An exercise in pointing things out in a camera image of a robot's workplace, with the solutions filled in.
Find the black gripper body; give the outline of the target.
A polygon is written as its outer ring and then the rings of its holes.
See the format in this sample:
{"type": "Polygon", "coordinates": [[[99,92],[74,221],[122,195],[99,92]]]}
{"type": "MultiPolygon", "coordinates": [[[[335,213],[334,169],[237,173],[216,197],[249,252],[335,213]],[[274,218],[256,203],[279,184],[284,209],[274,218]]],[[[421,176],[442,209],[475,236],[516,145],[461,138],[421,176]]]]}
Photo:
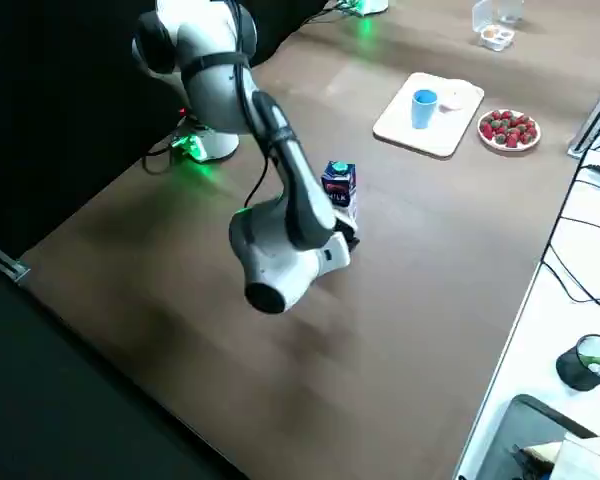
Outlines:
{"type": "Polygon", "coordinates": [[[360,243],[357,237],[356,228],[347,221],[336,220],[335,231],[343,234],[347,247],[352,252],[360,243]]]}

